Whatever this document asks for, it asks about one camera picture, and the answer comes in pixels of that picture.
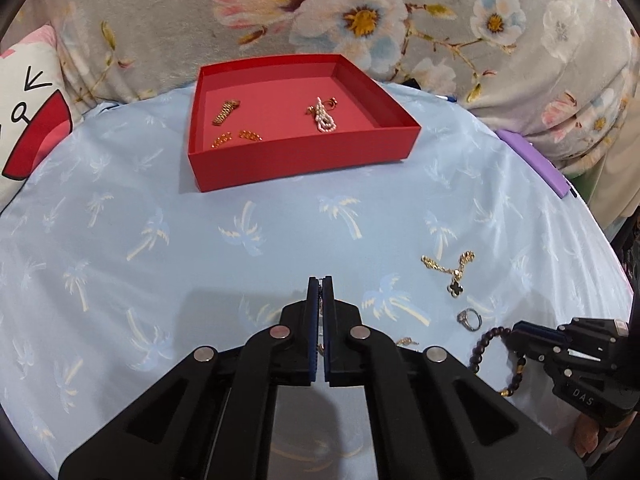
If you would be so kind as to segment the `purple book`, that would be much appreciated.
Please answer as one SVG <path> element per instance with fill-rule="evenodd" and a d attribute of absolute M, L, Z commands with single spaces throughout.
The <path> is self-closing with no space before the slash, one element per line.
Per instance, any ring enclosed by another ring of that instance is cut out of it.
<path fill-rule="evenodd" d="M 504 129 L 498 129 L 496 135 L 506 145 L 509 145 L 510 148 L 547 183 L 548 187 L 551 188 L 559 198 L 564 198 L 570 193 L 575 195 L 567 178 L 564 177 L 552 162 L 546 159 L 529 140 L 526 140 L 524 136 Z"/>

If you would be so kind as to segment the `light blue palm bedsheet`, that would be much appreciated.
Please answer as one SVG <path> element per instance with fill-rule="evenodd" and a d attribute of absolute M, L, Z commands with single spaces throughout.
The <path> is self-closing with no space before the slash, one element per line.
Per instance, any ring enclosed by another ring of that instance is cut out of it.
<path fill-rule="evenodd" d="M 193 91 L 102 105 L 1 216 L 1 403 L 49 474 L 201 344 L 227 350 L 311 276 L 413 348 L 469 359 L 485 327 L 626 318 L 584 202 L 559 198 L 471 114 L 390 88 L 421 125 L 399 164 L 201 193 Z"/>

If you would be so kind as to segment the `red cardboard tray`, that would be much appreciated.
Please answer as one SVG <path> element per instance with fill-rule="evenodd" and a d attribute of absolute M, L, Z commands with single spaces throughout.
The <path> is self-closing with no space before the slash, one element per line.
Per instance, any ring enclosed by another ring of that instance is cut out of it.
<path fill-rule="evenodd" d="M 337 99 L 333 110 L 323 106 Z M 212 121 L 239 100 L 221 126 Z M 262 142 L 211 148 L 221 133 Z M 299 174 L 398 162 L 421 127 L 374 79 L 340 54 L 286 54 L 205 65 L 198 71 L 188 159 L 198 189 L 217 191 Z"/>

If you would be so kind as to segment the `blue white pen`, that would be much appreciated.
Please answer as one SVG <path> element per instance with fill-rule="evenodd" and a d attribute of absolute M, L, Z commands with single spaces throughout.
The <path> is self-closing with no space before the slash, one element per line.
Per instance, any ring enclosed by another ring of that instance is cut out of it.
<path fill-rule="evenodd" d="M 445 100 L 447 102 L 451 102 L 451 103 L 457 103 L 458 100 L 455 96 L 443 96 L 442 94 L 435 94 L 435 96 L 437 96 L 439 99 Z"/>

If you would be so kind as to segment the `gold charm earring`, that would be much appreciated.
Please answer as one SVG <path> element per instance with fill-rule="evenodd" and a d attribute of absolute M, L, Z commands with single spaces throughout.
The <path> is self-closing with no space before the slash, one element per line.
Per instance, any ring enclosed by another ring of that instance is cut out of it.
<path fill-rule="evenodd" d="M 337 99 L 329 98 L 328 100 L 323 101 L 322 104 L 324 107 L 329 108 L 330 110 L 333 110 L 334 107 L 337 106 Z"/>

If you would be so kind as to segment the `gold watch band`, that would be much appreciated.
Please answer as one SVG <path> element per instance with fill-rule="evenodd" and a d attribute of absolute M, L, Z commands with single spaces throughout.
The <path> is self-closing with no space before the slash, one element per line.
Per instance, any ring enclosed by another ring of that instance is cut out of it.
<path fill-rule="evenodd" d="M 240 107 L 241 102 L 239 100 L 228 100 L 221 105 L 220 111 L 212 121 L 213 126 L 221 126 L 231 113 Z"/>

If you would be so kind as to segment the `grey floral blanket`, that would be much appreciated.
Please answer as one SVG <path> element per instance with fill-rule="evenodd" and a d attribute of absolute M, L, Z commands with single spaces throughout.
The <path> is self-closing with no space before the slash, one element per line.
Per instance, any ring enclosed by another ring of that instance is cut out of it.
<path fill-rule="evenodd" d="M 616 0 L 26 0 L 2 41 L 43 25 L 84 109 L 205 64 L 334 53 L 526 136 L 600 226 L 638 207 L 639 33 Z"/>

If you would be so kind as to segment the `white cartoon face pillow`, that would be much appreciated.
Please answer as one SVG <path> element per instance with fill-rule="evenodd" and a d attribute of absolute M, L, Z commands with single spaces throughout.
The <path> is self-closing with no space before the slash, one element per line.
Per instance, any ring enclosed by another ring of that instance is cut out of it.
<path fill-rule="evenodd" d="M 1 206 L 82 122 L 65 90 L 54 29 L 43 25 L 1 55 Z"/>

